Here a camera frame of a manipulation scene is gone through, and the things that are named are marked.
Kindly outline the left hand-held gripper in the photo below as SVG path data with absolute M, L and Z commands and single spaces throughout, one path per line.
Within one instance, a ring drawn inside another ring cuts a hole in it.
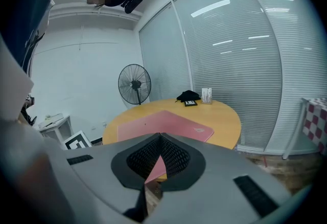
M 36 122 L 37 116 L 35 116 L 34 118 L 31 118 L 28 113 L 27 113 L 27 109 L 31 106 L 33 106 L 35 104 L 35 98 L 32 97 L 30 94 L 26 97 L 25 99 L 25 103 L 21 109 L 21 114 L 24 117 L 24 119 L 26 120 L 26 122 L 33 126 Z

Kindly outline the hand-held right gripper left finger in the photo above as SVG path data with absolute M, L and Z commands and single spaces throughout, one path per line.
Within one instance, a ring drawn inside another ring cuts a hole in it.
M 47 209 L 55 223 L 161 223 L 160 207 L 147 211 L 144 166 L 130 168 L 148 155 L 158 134 L 75 150 L 44 141 Z

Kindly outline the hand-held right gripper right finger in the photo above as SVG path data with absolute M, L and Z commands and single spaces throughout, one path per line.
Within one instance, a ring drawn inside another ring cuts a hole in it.
M 188 154 L 184 169 L 162 183 L 146 223 L 253 223 L 281 207 L 289 191 L 237 152 L 187 137 L 162 135 L 163 160 Z

